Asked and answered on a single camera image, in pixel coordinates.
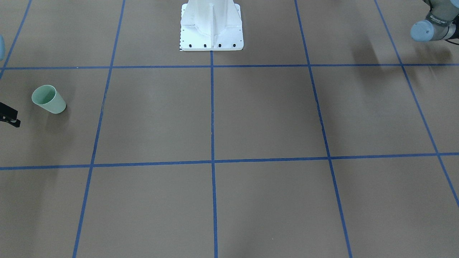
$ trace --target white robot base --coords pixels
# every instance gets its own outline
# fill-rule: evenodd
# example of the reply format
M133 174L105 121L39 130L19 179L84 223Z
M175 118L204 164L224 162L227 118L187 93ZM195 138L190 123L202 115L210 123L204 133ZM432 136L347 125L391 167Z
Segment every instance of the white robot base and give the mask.
M233 0L189 0L182 5L181 51L242 50L241 7Z

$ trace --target brown floor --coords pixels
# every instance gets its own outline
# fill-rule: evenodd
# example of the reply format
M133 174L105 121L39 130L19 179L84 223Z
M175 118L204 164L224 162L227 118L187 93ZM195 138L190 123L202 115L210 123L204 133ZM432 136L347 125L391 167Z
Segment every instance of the brown floor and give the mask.
M0 258L457 258L459 46L421 0L0 1ZM31 102L51 84L67 109Z

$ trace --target plastic cup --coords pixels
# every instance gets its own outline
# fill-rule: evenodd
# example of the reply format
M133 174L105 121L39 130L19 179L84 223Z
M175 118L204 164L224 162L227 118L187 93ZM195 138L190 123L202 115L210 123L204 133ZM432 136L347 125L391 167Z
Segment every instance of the plastic cup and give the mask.
M67 107L59 92L51 85L38 87L32 94L32 101L53 114L59 114Z

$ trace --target black cable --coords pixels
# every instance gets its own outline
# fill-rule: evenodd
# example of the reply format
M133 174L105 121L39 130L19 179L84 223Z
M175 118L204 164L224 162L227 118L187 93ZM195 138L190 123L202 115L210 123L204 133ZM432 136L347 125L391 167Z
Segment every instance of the black cable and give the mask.
M454 45L459 45L459 43L452 42L452 41L449 41L449 40L447 40L447 39L445 39L445 41L448 42L448 43L454 44Z
M430 2L430 0L429 0L429 6L431 7L431 10L430 10L430 11L432 11L432 10L433 10L433 8L432 8L432 2Z

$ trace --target blue tape line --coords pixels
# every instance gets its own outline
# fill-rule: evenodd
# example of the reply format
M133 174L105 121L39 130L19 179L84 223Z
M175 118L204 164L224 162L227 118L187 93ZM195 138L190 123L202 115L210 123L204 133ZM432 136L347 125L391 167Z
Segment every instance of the blue tape line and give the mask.
M459 152L443 152L440 156L459 156Z
M8 62L10 61L11 54L13 52L14 46L16 45L17 38L19 38L19 34L21 33L22 27L24 26L24 22L26 21L28 11L30 10L30 5L32 4L32 0L29 0L29 3L27 4L26 11L24 12L24 16L22 17L21 24L19 25L19 28L17 29L16 36L14 37L13 44L11 44L10 51L8 52L8 56L5 59L5 62L3 63L3 70L0 72L0 79L3 77L3 73L5 72L5 68L8 65Z
M73 247L72 258L77 257L78 245L80 243L81 229L83 227L84 211L86 210L86 202L88 200L88 194L89 194L89 185L91 184L91 176L92 176L92 167L89 168L88 178L86 180L86 187L84 189L83 204L81 206L80 220L78 221L78 229L77 229L77 235L75 237L75 246Z
M55 169L55 168L89 168L90 165L54 165L54 166L20 166L0 167L0 170L33 170L33 169Z
M399 157L435 157L435 153L414 154L388 154L388 155L360 155L360 156L334 156L331 159L367 159L367 158L399 158Z
M311 64L312 67L400 66L400 64Z
M248 159L220 159L215 163L254 163L254 162L281 162L281 161L306 161L328 160L328 157L283 157L283 158L248 158Z
M141 166L167 166L167 165L190 165L190 164L211 164L210 160L195 161L166 161L166 162L140 162L140 163L112 163L94 164L94 168L114 168L114 167L141 167Z
M459 64L403 64L404 66L459 66ZM381 67L401 64L267 64L267 65L214 65L214 68L244 67ZM134 66L63 66L63 67L0 67L0 70L72 70L72 69L155 69L155 68L210 68L210 65L134 65Z
M404 66L458 66L459 64L403 64Z
M61 67L6 67L5 70L72 70L72 69L109 69L110 66L61 66Z
M453 184L451 183L451 180L450 180L450 178L449 178L448 172L446 171L446 168L445 168L445 166L444 166L444 164L443 164L442 157L441 157L441 155L440 155L440 153L439 153L439 151L438 151L437 145L435 144L435 141L434 141L434 139L433 139L432 133L431 133L431 131L430 131L430 129L429 129L429 125L427 124L427 121L426 121L426 119L425 119L425 117L424 117L424 114L423 114L423 112L422 112L421 106L420 106L420 104L419 104L419 102L418 102L418 98L416 97L416 94L414 93L413 86L411 85L411 82L410 82L410 80L409 80L409 78L408 78L408 74L407 74L407 72L406 72L406 70L405 70L405 67L404 67L404 64L403 64L403 62L402 62L402 59L400 58L400 55L399 55L399 53L398 53L398 51L397 51L397 47L395 46L395 43L394 43L394 40L393 40L393 38L392 38L392 36L391 36L391 33L390 33L390 31L389 31L389 28L387 27L386 20L384 19L384 16L382 15L381 9L380 9L379 4L378 4L378 1L377 1L377 0L374 0L374 2L375 2L375 5L376 5L376 8L378 9L379 15L381 16L381 20L382 20L382 22L383 22L383 24L384 24L384 27L386 28L387 35L389 35L389 39L391 40L391 43L392 43L392 46L393 46L393 48L394 48L394 50L395 50L395 53L396 53L396 55L397 55L398 61L400 62L400 65L401 65L401 67L402 67L402 70L403 70L403 73L404 73L404 75L405 75L406 81L407 81L407 83L408 83L409 89L410 89L410 91L411 91L411 95L413 95L414 101L416 102L416 106L418 107L419 114L421 115L421 118L422 118L422 122L424 123L425 129L427 130L427 133L428 133L428 135L429 135L429 138L430 138L430 140L431 140L431 142L432 142L432 146L433 146L433 148L435 149L435 153L436 153L436 155L437 155L437 157L438 157L438 161L440 162L440 164L441 164L441 166L442 166L443 173L445 174L446 180L448 181L448 184L449 184L449 188L451 189L451 192L452 192L452 194L453 194L453 197L454 197L454 199L456 200L456 204L457 204L457 206L459 207L459 198L458 198L458 195L457 195L456 191L454 190L454 187L453 187Z
M113 62L115 60L116 48L117 48L117 44L118 44L119 32L120 32L120 29L121 29L121 22L123 21L123 14L124 14L124 6L125 6L125 4L126 4L126 0L123 0L123 3L121 5L121 13L119 15L118 28L117 28L117 33L116 33L116 37L115 37L115 43L113 44L113 52L112 52L112 59L111 59L111 62L110 62L110 67L113 66ZM103 116L104 116L104 105L105 105L105 100L106 100L106 97L107 97L108 87L110 85L111 76L112 76L112 68L109 69L108 75L107 75L107 83L105 85L104 98L102 100L102 107L101 107L101 112L100 112L100 115L99 115L99 123L97 125L97 132L96 132L96 135L95 135L94 149L93 149L93 153L92 153L92 157L91 157L91 164L90 164L90 168L89 168L89 172L88 172L88 180L86 182L86 188L85 188L85 191L84 191L83 205L81 207L80 221L78 223L77 235L76 235L76 238L75 238L75 246L73 248L73 256L72 256L72 258L76 258L77 252L78 252L78 244L79 244L79 241L80 241L81 229L83 227L83 218L84 218L84 212L85 212L85 209L86 209L86 203L87 203L87 200L88 200L88 193L89 193L89 187L90 187L90 184L91 184L91 176L92 176L92 170L93 170L93 167L94 167L95 154L97 152L97 144L99 143L99 135L100 135L100 132L101 132L102 119L103 119Z
M346 221L344 219L344 212L342 210L341 198L340 198L340 194L339 194L339 190L338 190L338 185L336 183L335 170L333 169L333 163L332 163L332 159L331 159L331 155L330 155L330 149L329 149L329 146L328 146L327 135L325 133L324 121L322 119L322 113L320 111L319 98L317 96L317 90L316 90L315 83L314 83L314 76L313 76L313 72L312 72L311 65L310 65L311 62L309 60L308 47L306 46L306 39L304 37L303 25L302 25L302 22L301 22L300 10L298 8L297 0L295 0L295 8L297 10L298 23L300 25L301 38L303 40L304 52L306 54L306 60L308 62L309 76L311 77L311 84L312 84L313 91L314 91L314 98L315 98L315 101L317 103L317 113L319 114L320 126L322 127L322 136L324 138L325 149L327 151L327 158L328 158L328 163L329 163L329 166L330 166L331 177L333 179L333 186L335 188L336 202L338 204L338 209L339 209L339 212L340 212L341 224L342 224L342 227L343 227L344 238L346 240L347 252L349 254L349 258L352 258L353 256L352 256L351 244L349 242L349 237L347 235Z
M149 69L149 68L210 68L210 65L134 65L134 66L113 66L113 69Z
M440 153L440 156L459 156L459 152ZM339 159L373 159L373 158L403 158L403 157L435 157L436 153L412 153L412 154L387 154L387 155L357 155L357 156L330 156L332 160ZM328 157L282 157L282 158L248 158L248 159L219 159L214 163L256 163L256 162L282 162L282 161L311 161L328 160ZM94 168L113 168L113 167L137 167L137 166L167 166L167 165L187 165L187 164L211 164L212 160L192 160L192 161L165 161L165 162L141 162L141 163L101 163L94 164ZM34 169L53 169L53 168L89 168L90 164L76 165L51 165L51 166L18 166L0 167L1 170L34 170Z
M215 182L215 105L213 51L210 51L210 102L211 102L211 157L212 157L212 201L213 201L213 252L218 258L217 184Z
M266 65L214 65L215 68L242 68L242 67L307 67L307 64L266 64Z

